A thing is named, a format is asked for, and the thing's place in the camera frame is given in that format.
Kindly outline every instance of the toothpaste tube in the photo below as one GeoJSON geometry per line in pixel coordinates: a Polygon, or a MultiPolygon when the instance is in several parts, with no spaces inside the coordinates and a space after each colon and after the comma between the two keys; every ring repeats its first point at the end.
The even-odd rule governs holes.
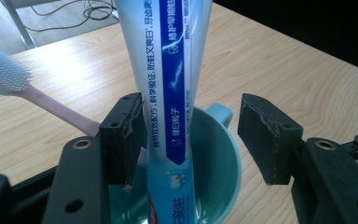
{"type": "Polygon", "coordinates": [[[116,0],[148,132],[149,223],[194,223],[190,124],[212,0],[116,0]]]}

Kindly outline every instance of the wooden table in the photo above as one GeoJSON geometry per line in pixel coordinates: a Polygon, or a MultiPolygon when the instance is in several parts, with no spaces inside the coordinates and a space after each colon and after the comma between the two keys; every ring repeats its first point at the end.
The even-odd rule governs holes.
{"type": "MultiPolygon", "coordinates": [[[[119,97],[135,92],[119,25],[16,55],[32,84],[102,121],[119,97]]],[[[340,144],[358,134],[358,67],[218,5],[213,6],[196,105],[226,105],[242,161],[241,191],[227,223],[297,223],[290,186],[267,186],[237,136],[241,95],[267,98],[304,127],[304,139],[340,144]]],[[[11,184],[57,165],[63,145],[82,133],[44,110],[0,96],[0,173],[11,184]]]]}

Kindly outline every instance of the cable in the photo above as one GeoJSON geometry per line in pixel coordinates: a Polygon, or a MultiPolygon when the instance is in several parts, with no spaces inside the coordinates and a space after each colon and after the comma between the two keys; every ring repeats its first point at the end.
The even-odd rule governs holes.
{"type": "Polygon", "coordinates": [[[75,24],[75,25],[71,25],[71,26],[63,26],[63,27],[51,27],[51,28],[47,28],[47,29],[41,29],[41,30],[37,30],[37,29],[32,29],[28,26],[25,26],[24,27],[30,31],[34,31],[34,32],[45,32],[45,31],[49,31],[49,30],[62,30],[62,29],[70,29],[70,28],[75,28],[75,27],[78,27],[82,24],[84,24],[86,21],[88,21],[89,19],[92,19],[92,20],[95,20],[95,21],[103,21],[103,20],[106,20],[110,17],[110,15],[112,14],[113,10],[115,10],[116,8],[113,6],[113,0],[111,0],[111,3],[107,3],[107,2],[104,2],[102,0],[75,0],[75,1],[72,1],[72,2],[69,2],[69,3],[66,3],[64,5],[62,5],[61,7],[58,7],[56,9],[54,9],[53,11],[50,11],[48,13],[45,13],[45,14],[42,14],[42,13],[39,13],[37,12],[34,7],[31,7],[32,10],[34,11],[34,13],[38,16],[49,16],[49,15],[52,15],[54,14],[55,12],[61,10],[62,8],[64,7],[67,7],[73,3],[76,3],[76,2],[83,2],[84,1],[84,8],[86,8],[86,2],[89,3],[88,5],[88,8],[86,8],[84,11],[83,11],[83,16],[86,17],[85,20],[83,20],[81,23],[78,23],[78,24],[75,24]],[[99,5],[98,7],[94,7],[92,4],[101,4],[99,5]],[[93,12],[102,12],[104,14],[106,14],[105,16],[103,17],[94,17],[92,14],[93,12]]]}

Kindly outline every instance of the white toothbrush head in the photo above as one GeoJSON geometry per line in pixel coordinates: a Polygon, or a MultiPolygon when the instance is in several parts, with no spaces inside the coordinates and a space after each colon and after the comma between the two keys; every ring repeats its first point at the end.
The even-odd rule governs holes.
{"type": "Polygon", "coordinates": [[[0,95],[11,95],[28,87],[31,72],[21,63],[0,51],[0,95]]]}

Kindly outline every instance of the cup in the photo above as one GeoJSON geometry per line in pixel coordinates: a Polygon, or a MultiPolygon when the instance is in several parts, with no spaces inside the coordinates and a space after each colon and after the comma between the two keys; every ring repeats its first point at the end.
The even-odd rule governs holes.
{"type": "MultiPolygon", "coordinates": [[[[213,104],[195,107],[190,127],[196,223],[220,223],[231,211],[241,185],[241,159],[227,127],[232,112],[213,104]]],[[[112,223],[147,223],[146,169],[138,166],[132,187],[110,187],[112,223]]]]}

